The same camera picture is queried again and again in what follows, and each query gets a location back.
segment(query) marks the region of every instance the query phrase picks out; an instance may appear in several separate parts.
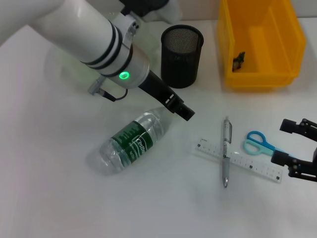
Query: blue scissors handle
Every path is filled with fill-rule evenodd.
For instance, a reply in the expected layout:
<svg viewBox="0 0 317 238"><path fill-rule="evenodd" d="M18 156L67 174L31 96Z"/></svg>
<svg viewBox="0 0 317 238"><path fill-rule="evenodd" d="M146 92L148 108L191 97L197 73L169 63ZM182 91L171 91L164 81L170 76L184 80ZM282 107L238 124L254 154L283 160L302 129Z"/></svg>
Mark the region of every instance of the blue scissors handle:
<svg viewBox="0 0 317 238"><path fill-rule="evenodd" d="M258 141L258 140L253 139L253 138L251 137L251 135L259 135L259 136L261 137L262 141ZM261 132L259 132L259 131L256 131L256 130L250 131L250 132L247 134L247 139L248 139L248 140L251 140L251 141L253 141L253 142L255 142L255 143L258 143L258 144L260 144L261 146L264 146L264 147L266 147L266 148L268 148L268 149L270 149L270 150L272 150L272 151L275 150L275 147L274 147L273 145L269 144L269 143L267 142L265 136L263 135L263 133L261 133Z"/></svg>
<svg viewBox="0 0 317 238"><path fill-rule="evenodd" d="M252 145L254 147L256 147L258 150L257 151L252 151L248 149L248 144ZM245 140L243 143L243 149L245 150L245 152L247 152L247 154L249 155L259 155L259 154L266 154L269 156L273 155L273 150L268 149L267 147L262 146L261 144L258 144L257 142L253 141L253 140Z"/></svg>

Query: black stripe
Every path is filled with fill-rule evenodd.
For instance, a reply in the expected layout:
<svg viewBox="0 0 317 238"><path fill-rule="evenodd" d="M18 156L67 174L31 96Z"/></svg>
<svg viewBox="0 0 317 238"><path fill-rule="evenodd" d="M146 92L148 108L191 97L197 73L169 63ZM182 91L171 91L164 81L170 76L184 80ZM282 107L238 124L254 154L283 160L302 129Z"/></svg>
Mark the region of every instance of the black stripe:
<svg viewBox="0 0 317 238"><path fill-rule="evenodd" d="M85 63L85 62L82 62L84 63L85 65L94 65L94 64L98 64L100 63L101 61L103 61L110 53L110 51L112 50L113 48L113 45L114 45L114 42L115 42L115 36L116 36L116 33L115 33L115 26L110 22L111 24L111 27L112 27L112 39L111 39L111 42L110 42L110 45L108 46L107 50L103 53L102 56L100 56L98 59L92 61L92 62L89 62L89 63Z"/></svg>
<svg viewBox="0 0 317 238"><path fill-rule="evenodd" d="M95 69L95 70L106 68L110 64L112 64L112 62L117 58L118 54L120 53L121 46L122 46L122 34L118 28L116 28L116 29L118 30L118 33L119 33L119 42L118 42L117 49L115 50L115 52L113 53L113 55L111 56L111 58L107 62L105 62L104 64L102 64L98 67L90 67L90 68Z"/></svg>
<svg viewBox="0 0 317 238"><path fill-rule="evenodd" d="M124 63L124 65L117 72L112 73L112 74L108 74L108 75L105 75L105 74L101 74L101 75L104 76L104 77L110 78L110 77L114 77L114 76L120 74L129 65L129 63L131 62L132 56L133 56L133 45L131 45L130 53L129 53L129 56L128 56L126 62Z"/></svg>

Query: black mesh cup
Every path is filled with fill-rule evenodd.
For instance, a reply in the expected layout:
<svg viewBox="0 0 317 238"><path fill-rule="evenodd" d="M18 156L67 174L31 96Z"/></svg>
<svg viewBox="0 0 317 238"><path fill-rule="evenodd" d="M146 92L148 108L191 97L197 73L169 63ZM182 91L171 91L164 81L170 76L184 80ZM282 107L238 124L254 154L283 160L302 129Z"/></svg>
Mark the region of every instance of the black mesh cup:
<svg viewBox="0 0 317 238"><path fill-rule="evenodd" d="M161 37L161 78L172 88L186 88L197 77L200 53L204 44L202 33L192 26L176 25Z"/></svg>

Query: yellow storage box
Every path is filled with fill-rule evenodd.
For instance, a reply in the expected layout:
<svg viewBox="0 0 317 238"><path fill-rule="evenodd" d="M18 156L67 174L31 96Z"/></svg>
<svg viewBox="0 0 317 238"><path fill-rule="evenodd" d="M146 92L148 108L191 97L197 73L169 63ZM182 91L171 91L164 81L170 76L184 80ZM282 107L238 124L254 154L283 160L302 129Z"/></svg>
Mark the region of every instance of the yellow storage box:
<svg viewBox="0 0 317 238"><path fill-rule="evenodd" d="M220 0L217 34L226 85L283 87L299 75L306 41L290 0Z"/></svg>

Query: white tabletop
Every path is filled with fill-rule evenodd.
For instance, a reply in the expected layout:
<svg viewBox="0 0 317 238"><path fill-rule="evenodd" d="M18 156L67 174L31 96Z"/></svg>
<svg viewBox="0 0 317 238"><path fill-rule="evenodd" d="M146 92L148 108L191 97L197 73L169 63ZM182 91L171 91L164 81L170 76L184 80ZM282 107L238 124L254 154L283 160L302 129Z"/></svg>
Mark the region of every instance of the white tabletop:
<svg viewBox="0 0 317 238"><path fill-rule="evenodd" d="M286 167L276 184L231 166L225 189L221 164L188 153L199 137L220 144L228 115L234 150L242 151L246 134L259 130L273 145L311 160L317 143L279 131L285 118L317 122L317 18L300 22L307 37L300 77L262 94L222 86L215 21L184 22L205 38L197 81L175 90L196 114L114 176L96 167L98 147L159 103L140 89L116 103L90 96L73 81L93 74L63 62L32 29L20 30L0 47L0 237L315 238L316 183L288 177ZM158 39L168 27L152 26Z"/></svg>

